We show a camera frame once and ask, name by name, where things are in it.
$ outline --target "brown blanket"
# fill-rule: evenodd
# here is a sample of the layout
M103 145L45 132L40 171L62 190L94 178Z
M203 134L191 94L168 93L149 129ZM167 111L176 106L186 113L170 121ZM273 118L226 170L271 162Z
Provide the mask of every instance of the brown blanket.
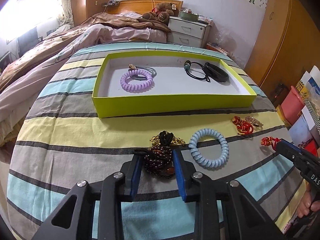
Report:
M170 32L170 29L166 25L157 21L148 21L142 18L131 19L107 13L97 13L81 25L42 41L33 49L26 52L21 58L8 65L0 76L0 93L31 69L59 53L64 47L84 33L89 26L94 24L103 24L115 29L124 27L131 27L138 30L150 28L161 30L165 33Z

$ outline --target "wooden headboard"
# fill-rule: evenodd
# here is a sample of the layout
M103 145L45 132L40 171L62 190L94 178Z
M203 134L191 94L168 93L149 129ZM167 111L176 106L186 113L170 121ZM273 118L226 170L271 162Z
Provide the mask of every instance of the wooden headboard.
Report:
M179 14L183 1L178 0L122 0L118 6L107 7L106 12L109 14L120 14L125 12L136 12L143 15L151 10L161 2L169 2L176 5L177 10L175 15Z

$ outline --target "striped tablecloth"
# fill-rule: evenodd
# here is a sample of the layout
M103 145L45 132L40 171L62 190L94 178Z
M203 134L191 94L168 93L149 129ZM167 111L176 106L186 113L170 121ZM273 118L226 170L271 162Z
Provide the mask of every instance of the striped tablecloth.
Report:
M222 58L234 66L258 96L249 108L99 119L91 96L103 59L109 53L137 49L182 50ZM231 122L235 114L257 118L264 124L263 129L256 129L251 135L237 135ZM223 168L209 171L195 164L196 169L220 181L237 179L282 229L302 197L305 183L290 161L260 145L265 136L291 141L264 93L220 53L168 44L118 43L74 54L32 106L10 166L7 201L12 231L18 239L31 239L79 179L92 183L119 171L124 162L132 159L133 148L149 147L149 139L160 131L173 132L188 141L204 127L216 129L226 137L230 156ZM220 155L217 140L203 141L198 146L211 158ZM184 158L194 163L187 147L181 150ZM97 238L98 209L99 202L92 238ZM122 203L125 239L192 239L194 214L195 203L182 201L175 179L160 180L142 172L135 202Z

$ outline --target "brown bead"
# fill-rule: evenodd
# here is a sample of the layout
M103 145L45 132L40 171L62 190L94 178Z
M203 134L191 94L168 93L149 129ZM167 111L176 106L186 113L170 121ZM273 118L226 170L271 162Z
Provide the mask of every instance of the brown bead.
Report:
M174 167L167 168L165 172L170 175L174 174L175 173Z

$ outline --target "light blue spiral hair tie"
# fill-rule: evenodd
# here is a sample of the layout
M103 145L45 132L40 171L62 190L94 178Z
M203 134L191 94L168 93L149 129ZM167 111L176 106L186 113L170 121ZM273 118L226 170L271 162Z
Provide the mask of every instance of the light blue spiral hair tie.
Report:
M201 137L206 136L206 135L213 136L219 140L221 148L222 148L222 153L218 159L215 159L215 160L206 159L200 154L200 152L197 148L197 143ZM224 138L224 136L214 129L204 128L199 131L196 131L194 133L194 135L191 137L189 143L190 143L189 148L190 148L191 155L193 156L194 160L196 162L198 162L201 166L206 166L207 168L209 168L209 167L210 168L217 168L217 167L220 167L221 165L223 165L223 163L225 163L227 161L228 154L229 154L228 143L227 143L226 139Z

